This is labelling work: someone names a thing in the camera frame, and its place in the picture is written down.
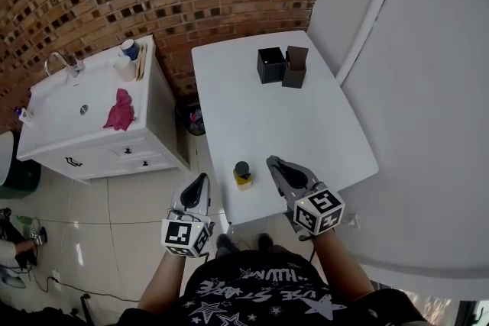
black box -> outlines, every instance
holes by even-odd
[[[258,74],[261,83],[279,82],[282,80],[285,59],[279,47],[258,50]]]
[[[309,49],[287,47],[286,63],[283,71],[282,86],[300,89],[306,77],[306,57]]]

pink cloth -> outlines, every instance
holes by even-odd
[[[115,105],[108,113],[107,124],[104,127],[114,127],[116,131],[126,131],[134,117],[134,109],[131,106],[131,96],[124,89],[118,89],[115,95]]]

black and white marker cube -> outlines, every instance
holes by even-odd
[[[313,235],[338,225],[342,220],[345,202],[331,189],[323,189],[296,201],[293,220]]]
[[[209,237],[209,230],[201,221],[164,219],[161,224],[161,244],[179,256],[198,257]]]

brown box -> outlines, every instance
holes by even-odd
[[[285,53],[285,70],[282,86],[300,89],[306,77],[306,57],[308,48],[288,47]]]

small yellow object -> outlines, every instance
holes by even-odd
[[[249,173],[249,165],[246,162],[238,162],[235,169],[232,171],[235,176],[236,185],[240,191],[251,188],[253,179]]]

